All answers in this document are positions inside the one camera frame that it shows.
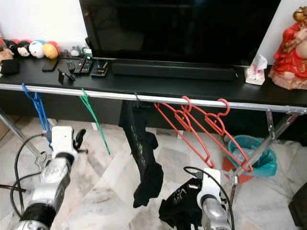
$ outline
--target drying rack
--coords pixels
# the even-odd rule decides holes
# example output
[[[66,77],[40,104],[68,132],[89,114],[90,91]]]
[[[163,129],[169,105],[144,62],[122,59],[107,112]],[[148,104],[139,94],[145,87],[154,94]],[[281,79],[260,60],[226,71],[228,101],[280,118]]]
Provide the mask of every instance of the drying rack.
[[[59,95],[70,95],[70,96],[83,96],[82,90],[76,89],[65,89],[65,88],[51,88],[51,87],[41,87],[41,86],[29,86],[27,85],[29,92],[40,92],[49,94],[59,94]],[[23,91],[21,85],[15,84],[0,84],[0,90],[11,90],[11,91]],[[117,100],[130,100],[130,101],[143,101],[143,102],[153,102],[153,103],[170,103],[170,104],[182,104],[188,105],[187,100],[182,98],[173,97],[160,97],[160,96],[147,96],[147,95],[135,95],[135,94],[125,94],[125,93],[113,93],[113,92],[100,92],[100,91],[90,91],[86,90],[89,97],[95,98],[106,98],[106,99],[117,99]],[[220,107],[226,108],[225,103],[220,101],[207,101],[207,100],[195,100],[190,99],[190,102],[195,106],[206,106],[206,107]],[[307,114],[307,108],[298,106],[282,106],[282,105],[269,105],[269,104],[257,104],[257,103],[237,103],[228,102],[231,109],[243,109],[243,110],[257,110],[264,111],[267,115],[268,122],[268,136],[263,140],[261,145],[255,149],[250,156],[246,165],[253,165],[259,156],[266,150],[270,144],[277,139],[300,115]],[[274,125],[272,112],[285,113],[282,120]],[[25,141],[26,136],[16,127],[16,125],[11,121],[11,119],[5,114],[5,112],[0,108],[0,119],[11,129],[11,131],[19,137],[21,140]],[[36,156],[36,164],[38,166],[44,165],[46,161],[46,156],[41,155],[41,153],[35,148],[31,142],[27,143],[30,151]],[[233,202],[234,193],[237,184],[237,177],[244,172],[242,167],[237,168],[234,172],[231,172],[230,178],[232,178],[232,192],[231,201]]]

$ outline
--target smartphone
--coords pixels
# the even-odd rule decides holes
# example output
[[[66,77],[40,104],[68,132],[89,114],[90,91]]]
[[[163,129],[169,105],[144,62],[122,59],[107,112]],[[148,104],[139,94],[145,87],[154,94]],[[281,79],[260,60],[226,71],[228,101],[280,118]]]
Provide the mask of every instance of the smartphone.
[[[59,62],[58,58],[55,59],[48,59],[42,68],[43,72],[52,72],[56,68],[57,64]]]

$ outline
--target black cable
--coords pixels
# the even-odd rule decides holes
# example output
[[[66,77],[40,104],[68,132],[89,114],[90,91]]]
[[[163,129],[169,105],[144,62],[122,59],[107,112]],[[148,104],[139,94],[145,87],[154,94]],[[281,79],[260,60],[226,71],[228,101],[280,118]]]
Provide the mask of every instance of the black cable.
[[[204,171],[200,168],[193,167],[193,166],[187,166],[187,167],[183,168],[184,171],[186,171],[187,173],[195,176],[195,173],[190,172],[188,169],[194,169],[194,170],[197,170],[199,172],[206,174],[208,177],[210,177],[220,187],[221,191],[223,192],[223,194],[226,197],[226,200],[227,200],[227,203],[228,203],[228,206],[229,206],[229,212],[230,212],[230,218],[231,218],[231,229],[235,230],[235,220],[234,220],[234,214],[232,212],[232,207],[231,207],[231,204],[230,204],[230,199],[229,199],[226,191],[224,190],[224,188],[221,186],[221,184],[218,183],[217,180],[213,176],[211,176],[209,173],[207,173],[206,171]]]
[[[36,176],[36,175],[39,175],[41,172],[36,172],[36,173],[33,173],[33,174],[30,174],[30,175],[27,175],[27,176],[23,176],[22,178],[20,178],[18,181],[16,181],[13,185],[12,185],[12,188],[11,188],[11,192],[10,192],[10,200],[11,200],[11,204],[13,206],[13,209],[15,210],[16,214],[21,217],[21,214],[19,213],[16,205],[15,205],[15,202],[14,202],[14,197],[13,197],[13,193],[14,193],[14,189],[16,187],[16,185],[23,179],[25,178],[28,178],[28,177],[31,177],[31,176]]]
[[[8,184],[0,184],[0,188],[4,188],[4,189],[11,189],[12,188],[12,186],[10,186],[10,185],[8,185]],[[20,189],[23,193],[25,193],[26,192],[26,190],[25,189],[23,189],[23,188],[21,188]]]
[[[37,134],[37,135],[34,135],[30,138],[28,138],[27,140],[24,141],[24,143],[21,145],[21,147],[19,148],[17,154],[16,154],[16,158],[15,158],[15,164],[14,164],[14,171],[15,171],[15,178],[16,178],[16,182],[17,182],[17,185],[18,185],[18,193],[19,193],[19,200],[20,200],[20,206],[21,206],[21,213],[24,212],[24,199],[23,199],[23,194],[20,190],[21,186],[20,186],[20,180],[19,180],[19,175],[18,175],[18,169],[17,169],[17,164],[18,164],[18,159],[19,159],[19,156],[20,156],[20,153],[21,151],[23,150],[24,146],[32,139],[36,138],[36,137],[42,137],[44,136],[44,134]]]

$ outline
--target soundbar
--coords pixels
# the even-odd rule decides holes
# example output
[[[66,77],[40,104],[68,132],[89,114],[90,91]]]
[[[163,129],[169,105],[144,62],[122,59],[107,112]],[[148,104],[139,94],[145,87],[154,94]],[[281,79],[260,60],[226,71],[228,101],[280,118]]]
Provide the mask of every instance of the soundbar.
[[[116,59],[111,61],[111,66],[115,75],[217,81],[236,78],[236,71],[230,67],[199,63]]]

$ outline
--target hanging black fabric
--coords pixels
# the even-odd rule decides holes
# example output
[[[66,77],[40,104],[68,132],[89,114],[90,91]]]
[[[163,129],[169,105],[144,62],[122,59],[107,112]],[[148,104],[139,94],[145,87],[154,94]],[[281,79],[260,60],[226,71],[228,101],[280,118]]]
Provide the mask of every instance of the hanging black fabric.
[[[189,184],[199,189],[190,188]],[[190,230],[191,224],[197,230],[201,226],[201,209],[197,204],[197,194],[201,190],[202,180],[192,178],[170,195],[162,200],[159,215],[160,219],[172,228]]]
[[[153,153],[158,141],[154,134],[146,132],[146,124],[147,117],[141,107],[136,108],[130,101],[122,102],[118,126],[125,131],[141,178],[134,192],[133,207],[147,206],[150,198],[158,197],[163,183],[162,167],[155,162]]]

